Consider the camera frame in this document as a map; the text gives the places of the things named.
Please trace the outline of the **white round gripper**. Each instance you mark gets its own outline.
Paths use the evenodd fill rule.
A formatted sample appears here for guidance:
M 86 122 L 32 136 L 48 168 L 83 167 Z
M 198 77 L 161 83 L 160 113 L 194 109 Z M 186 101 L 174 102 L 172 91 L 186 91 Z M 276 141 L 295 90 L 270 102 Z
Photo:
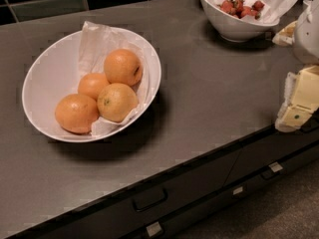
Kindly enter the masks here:
M 305 0 L 297 22 L 281 29 L 272 39 L 278 46 L 291 46 L 303 64 L 319 64 L 319 0 Z M 289 72 L 284 87 L 284 102 L 275 128 L 292 132 L 306 124 L 319 109 L 319 66 L 306 65 L 297 74 Z

